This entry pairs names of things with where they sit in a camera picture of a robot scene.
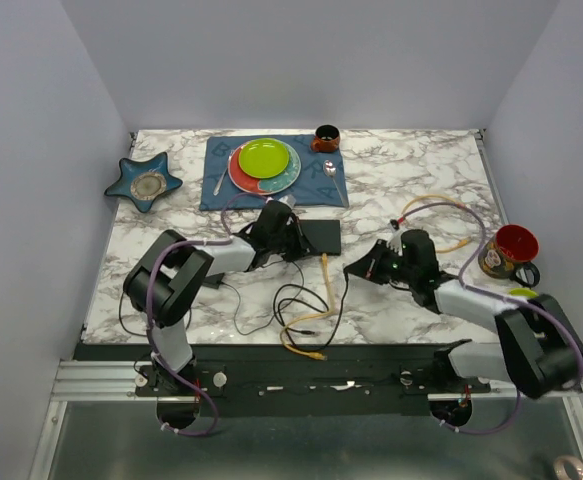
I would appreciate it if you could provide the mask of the black network switch box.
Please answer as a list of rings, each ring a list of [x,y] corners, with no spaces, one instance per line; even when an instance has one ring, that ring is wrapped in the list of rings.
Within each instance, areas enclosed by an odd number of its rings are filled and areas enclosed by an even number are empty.
[[[300,223],[311,256],[340,256],[342,252],[339,220],[305,219]]]

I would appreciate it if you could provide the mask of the black power adapter brick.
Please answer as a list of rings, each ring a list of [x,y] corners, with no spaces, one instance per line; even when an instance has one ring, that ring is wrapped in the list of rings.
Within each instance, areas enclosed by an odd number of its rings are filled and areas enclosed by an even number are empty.
[[[204,278],[202,285],[207,288],[219,289],[224,280],[224,273],[209,275]]]

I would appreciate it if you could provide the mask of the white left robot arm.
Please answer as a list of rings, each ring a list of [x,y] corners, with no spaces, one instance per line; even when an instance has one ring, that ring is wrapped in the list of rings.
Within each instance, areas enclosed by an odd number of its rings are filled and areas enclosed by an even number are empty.
[[[301,219],[278,200],[265,203],[256,221],[223,239],[193,240],[175,230],[162,232],[123,283],[133,308],[146,317],[159,384],[172,395],[200,390],[184,317],[207,278],[254,271],[273,255],[291,263],[340,253],[338,220]]]

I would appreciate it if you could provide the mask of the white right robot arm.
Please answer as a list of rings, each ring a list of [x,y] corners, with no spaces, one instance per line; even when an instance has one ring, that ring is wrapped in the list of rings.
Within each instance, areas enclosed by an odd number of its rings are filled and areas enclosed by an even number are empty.
[[[527,299],[462,283],[440,269],[434,243],[424,230],[377,241],[344,274],[378,285],[403,284],[419,306],[497,334],[495,343],[462,340],[437,352],[431,379],[442,391],[456,390],[467,378],[483,378],[511,383],[526,397],[538,399],[583,379],[583,343],[553,296]]]

